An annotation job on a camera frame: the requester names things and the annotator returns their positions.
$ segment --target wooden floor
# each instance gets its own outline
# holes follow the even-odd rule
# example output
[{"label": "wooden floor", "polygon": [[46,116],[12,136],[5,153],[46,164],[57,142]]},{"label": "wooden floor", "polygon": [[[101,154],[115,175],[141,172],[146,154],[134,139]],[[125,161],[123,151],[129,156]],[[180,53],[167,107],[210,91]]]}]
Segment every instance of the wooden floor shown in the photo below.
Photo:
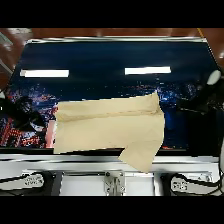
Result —
[{"label": "wooden floor", "polygon": [[[0,28],[13,44],[0,44],[0,59],[13,70],[17,64],[25,41],[31,38],[71,36],[179,36],[206,37],[218,64],[224,67],[224,28],[31,28],[12,32]],[[0,89],[8,82],[8,76],[0,68]]]}]

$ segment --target metal bracket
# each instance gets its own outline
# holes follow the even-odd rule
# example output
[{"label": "metal bracket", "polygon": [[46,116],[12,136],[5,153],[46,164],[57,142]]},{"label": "metal bracket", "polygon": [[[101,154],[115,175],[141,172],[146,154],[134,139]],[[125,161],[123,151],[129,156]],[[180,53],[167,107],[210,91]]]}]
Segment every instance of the metal bracket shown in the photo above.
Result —
[{"label": "metal bracket", "polygon": [[125,195],[125,173],[122,170],[106,171],[104,182],[107,196]]}]

